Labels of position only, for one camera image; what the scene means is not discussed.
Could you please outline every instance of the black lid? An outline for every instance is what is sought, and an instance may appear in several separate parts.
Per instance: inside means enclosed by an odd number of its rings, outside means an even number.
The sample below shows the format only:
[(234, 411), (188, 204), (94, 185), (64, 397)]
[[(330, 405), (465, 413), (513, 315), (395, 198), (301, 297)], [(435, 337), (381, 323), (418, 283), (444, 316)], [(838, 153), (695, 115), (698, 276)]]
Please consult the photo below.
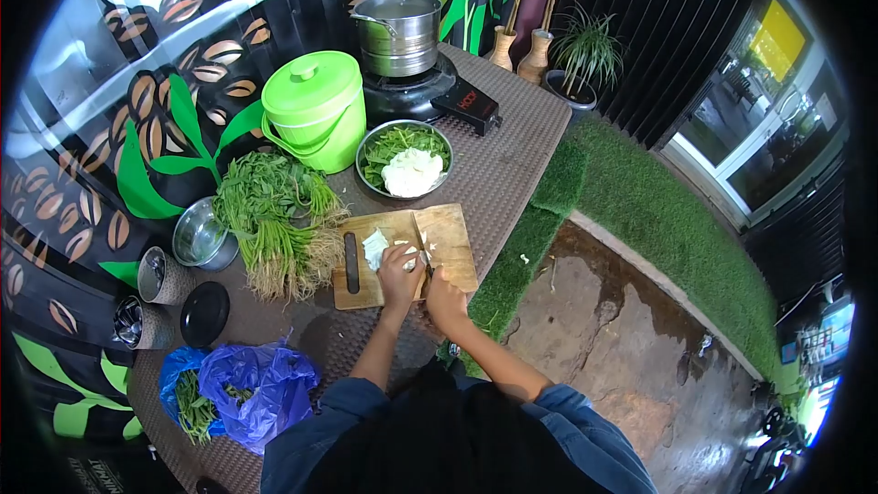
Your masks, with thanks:
[(228, 292), (218, 282), (202, 282), (191, 291), (180, 313), (180, 332), (186, 345), (211, 345), (228, 319)]

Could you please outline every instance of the spider plant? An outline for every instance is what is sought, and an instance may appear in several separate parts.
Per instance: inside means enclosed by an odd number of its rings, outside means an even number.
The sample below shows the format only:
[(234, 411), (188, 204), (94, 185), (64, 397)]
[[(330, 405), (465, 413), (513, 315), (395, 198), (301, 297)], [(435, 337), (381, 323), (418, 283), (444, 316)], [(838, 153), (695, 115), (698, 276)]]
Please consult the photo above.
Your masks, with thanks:
[(612, 87), (616, 84), (616, 69), (621, 69), (619, 41), (609, 34), (610, 16), (590, 17), (585, 9), (573, 4), (573, 13), (558, 15), (568, 25), (564, 35), (556, 38), (552, 52), (559, 67), (564, 68), (564, 92), (573, 95), (573, 84), (576, 78), (579, 83), (576, 92), (580, 92), (588, 81), (598, 86), (605, 82)]

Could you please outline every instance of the gas stove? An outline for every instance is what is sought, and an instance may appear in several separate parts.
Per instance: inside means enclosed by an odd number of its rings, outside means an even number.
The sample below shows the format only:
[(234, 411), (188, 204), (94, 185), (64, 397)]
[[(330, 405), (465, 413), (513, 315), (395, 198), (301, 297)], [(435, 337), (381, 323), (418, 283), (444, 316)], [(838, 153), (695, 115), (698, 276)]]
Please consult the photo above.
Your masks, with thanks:
[(458, 75), (443, 53), (427, 71), (410, 77), (380, 77), (363, 70), (363, 93), (369, 128), (403, 118), (431, 123), (451, 115), (485, 136), (503, 122), (497, 102)]

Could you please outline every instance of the glass door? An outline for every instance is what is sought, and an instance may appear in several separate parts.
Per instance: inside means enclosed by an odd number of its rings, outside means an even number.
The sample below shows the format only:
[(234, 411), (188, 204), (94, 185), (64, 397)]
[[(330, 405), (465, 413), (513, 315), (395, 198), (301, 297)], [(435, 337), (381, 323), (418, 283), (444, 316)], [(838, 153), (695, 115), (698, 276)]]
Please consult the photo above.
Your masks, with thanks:
[(840, 148), (836, 136), (846, 107), (824, 47), (796, 0), (754, 0), (744, 27), (671, 145), (697, 163), (752, 225), (791, 196), (828, 150)]

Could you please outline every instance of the green bucket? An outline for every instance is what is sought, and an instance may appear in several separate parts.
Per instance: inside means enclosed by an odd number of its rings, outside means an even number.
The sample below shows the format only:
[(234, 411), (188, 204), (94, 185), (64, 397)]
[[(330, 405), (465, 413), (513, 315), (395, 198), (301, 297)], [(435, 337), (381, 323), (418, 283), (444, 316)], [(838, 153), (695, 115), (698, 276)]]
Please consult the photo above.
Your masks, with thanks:
[(336, 173), (354, 164), (366, 133), (363, 76), (344, 52), (292, 60), (262, 89), (262, 133), (302, 164)]

